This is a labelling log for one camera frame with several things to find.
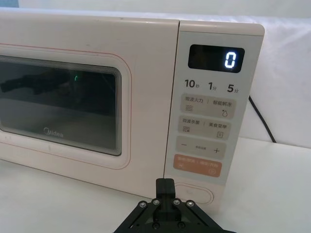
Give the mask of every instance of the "microwave window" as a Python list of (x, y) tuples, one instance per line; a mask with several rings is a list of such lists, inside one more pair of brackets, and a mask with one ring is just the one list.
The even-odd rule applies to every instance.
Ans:
[(0, 129), (121, 154), (121, 74), (114, 67), (0, 56)]

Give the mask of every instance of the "white wall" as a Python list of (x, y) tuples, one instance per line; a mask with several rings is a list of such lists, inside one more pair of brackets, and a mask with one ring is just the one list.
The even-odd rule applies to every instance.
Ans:
[(224, 16), (311, 16), (311, 0), (19, 0), (19, 6)]

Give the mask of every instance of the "microwave oven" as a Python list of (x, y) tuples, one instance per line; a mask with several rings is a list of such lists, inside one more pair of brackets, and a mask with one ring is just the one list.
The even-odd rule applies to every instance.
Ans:
[(258, 24), (0, 10), (0, 159), (217, 210)]

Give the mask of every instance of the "black cable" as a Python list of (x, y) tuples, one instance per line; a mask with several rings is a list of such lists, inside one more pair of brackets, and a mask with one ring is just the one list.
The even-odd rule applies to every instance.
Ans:
[(253, 102), (251, 96), (248, 97), (248, 100), (251, 102), (251, 105), (253, 106), (255, 112), (257, 113), (257, 115), (259, 116), (259, 118), (261, 119), (264, 127), (266, 128), (272, 142), (276, 143), (276, 140), (274, 139), (270, 129), (269, 129), (269, 126), (267, 125), (266, 121), (264, 120), (263, 116), (261, 115), (260, 111), (258, 110), (257, 106), (255, 105), (255, 103)]

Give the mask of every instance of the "midea logo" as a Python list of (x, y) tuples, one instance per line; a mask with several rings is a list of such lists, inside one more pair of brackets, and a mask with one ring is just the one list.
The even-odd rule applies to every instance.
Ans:
[(43, 132), (44, 134), (46, 135), (53, 135), (53, 136), (56, 136), (56, 137), (64, 137), (64, 135), (62, 133), (59, 133), (57, 131), (53, 131), (53, 130), (50, 130), (49, 128), (45, 127), (43, 129)]

